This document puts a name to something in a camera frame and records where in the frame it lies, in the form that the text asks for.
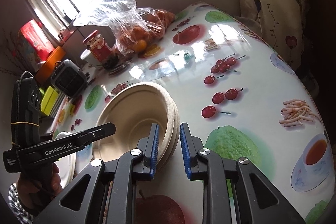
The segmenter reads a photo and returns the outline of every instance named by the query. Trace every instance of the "stack of paper bowls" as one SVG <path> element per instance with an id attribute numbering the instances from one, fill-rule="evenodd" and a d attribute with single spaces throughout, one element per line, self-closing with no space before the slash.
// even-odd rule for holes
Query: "stack of paper bowls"
<path id="1" fill-rule="evenodd" d="M 159 84 L 142 82 L 115 96 L 100 114 L 97 126 L 112 122 L 114 135 L 93 143 L 93 157 L 104 162 L 118 159 L 136 148 L 150 133 L 152 123 L 160 127 L 157 169 L 167 162 L 179 140 L 180 117 L 175 102 Z"/>

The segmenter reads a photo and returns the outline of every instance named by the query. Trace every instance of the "fruit print tablecloth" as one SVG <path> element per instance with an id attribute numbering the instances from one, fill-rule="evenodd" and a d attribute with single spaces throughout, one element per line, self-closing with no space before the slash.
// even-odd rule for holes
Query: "fruit print tablecloth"
<path id="1" fill-rule="evenodd" d="M 85 66 L 89 85 L 63 105 L 55 134 L 95 126 L 114 95 L 153 81 L 170 93 L 181 122 L 205 147 L 235 160 L 249 157 L 307 223 L 323 211 L 334 193 L 334 174 L 318 110 L 291 68 L 245 26 L 210 5 L 191 5 L 161 41 L 121 69 L 108 73 Z M 76 171 L 91 157 L 91 146 L 77 153 Z M 139 206 L 167 201 L 153 210 L 176 211 L 179 217 L 169 223 L 202 222 L 203 184 L 187 180 L 180 144 L 154 181 L 138 189 L 151 197 L 139 199 Z"/>

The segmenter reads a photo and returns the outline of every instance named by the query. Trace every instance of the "plastic bag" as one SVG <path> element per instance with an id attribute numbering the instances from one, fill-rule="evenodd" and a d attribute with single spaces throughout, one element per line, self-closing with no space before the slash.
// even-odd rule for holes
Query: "plastic bag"
<path id="1" fill-rule="evenodd" d="M 148 37 L 145 40 L 152 44 L 156 39 L 164 36 L 168 26 L 174 21 L 175 15 L 166 10 L 152 8 L 138 8 L 136 10 L 149 28 Z"/>
<path id="2" fill-rule="evenodd" d="M 135 0 L 94 0 L 77 15 L 73 24 L 109 26 L 116 38 L 114 52 L 123 55 L 142 52 L 155 39 L 163 37 L 165 26 L 175 15 L 164 10 L 136 9 L 136 6 Z"/>

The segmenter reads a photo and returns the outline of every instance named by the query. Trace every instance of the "wall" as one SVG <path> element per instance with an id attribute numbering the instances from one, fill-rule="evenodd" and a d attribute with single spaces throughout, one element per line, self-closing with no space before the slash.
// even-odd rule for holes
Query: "wall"
<path id="1" fill-rule="evenodd" d="M 15 70 L 14 65 L 10 64 L 4 56 L 0 55 L 0 66 Z M 0 154 L 8 149 L 11 149 L 11 104 L 13 87 L 18 76 L 8 75 L 6 73 L 0 72 L 1 85 L 0 85 Z M 3 195 L 4 199 L 8 200 L 8 189 L 9 186 L 16 182 L 18 174 L 9 174 L 6 172 L 2 156 L 0 160 L 0 193 Z"/>

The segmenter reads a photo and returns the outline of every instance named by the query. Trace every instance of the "human hand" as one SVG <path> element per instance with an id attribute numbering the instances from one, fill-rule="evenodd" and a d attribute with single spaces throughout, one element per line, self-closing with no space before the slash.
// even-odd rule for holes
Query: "human hand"
<path id="1" fill-rule="evenodd" d="M 51 178 L 51 187 L 54 190 L 53 194 L 56 196 L 62 191 L 61 186 L 61 178 L 59 176 L 59 168 L 55 163 L 53 163 L 52 167 L 52 178 Z M 30 180 L 28 180 L 22 173 L 16 183 L 17 193 L 19 195 L 21 203 L 29 208 L 35 209 L 33 201 L 30 197 L 30 194 L 37 193 L 39 189 L 37 189 Z"/>

